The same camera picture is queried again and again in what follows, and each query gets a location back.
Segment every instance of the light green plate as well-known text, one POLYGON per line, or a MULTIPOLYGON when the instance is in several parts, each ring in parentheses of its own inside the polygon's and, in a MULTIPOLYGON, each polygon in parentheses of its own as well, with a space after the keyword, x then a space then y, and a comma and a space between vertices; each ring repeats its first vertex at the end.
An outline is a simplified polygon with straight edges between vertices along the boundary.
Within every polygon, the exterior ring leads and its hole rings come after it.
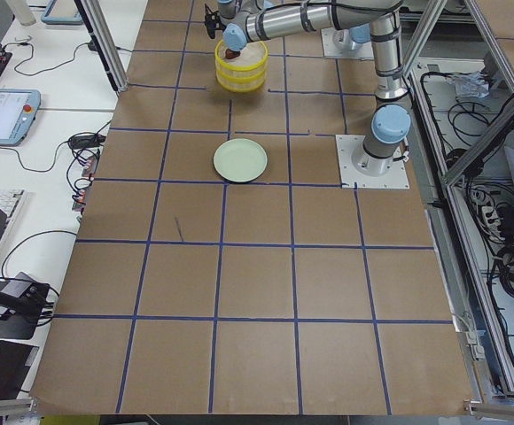
POLYGON ((215 151, 214 167, 230 182, 250 182, 265 171, 267 152, 253 140, 231 139, 215 151))

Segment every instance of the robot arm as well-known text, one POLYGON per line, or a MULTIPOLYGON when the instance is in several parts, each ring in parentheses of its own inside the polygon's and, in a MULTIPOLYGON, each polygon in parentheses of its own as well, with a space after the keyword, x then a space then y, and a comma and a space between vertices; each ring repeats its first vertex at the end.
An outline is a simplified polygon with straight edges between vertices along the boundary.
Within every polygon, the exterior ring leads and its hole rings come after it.
MULTIPOLYGON (((259 40, 369 23, 378 76, 375 95, 389 101, 408 92, 401 80, 401 4, 402 0, 303 0, 272 6, 267 0, 218 0, 213 30, 222 29, 227 47, 240 52, 247 43, 259 40)), ((206 26, 212 36, 207 15, 206 26)))

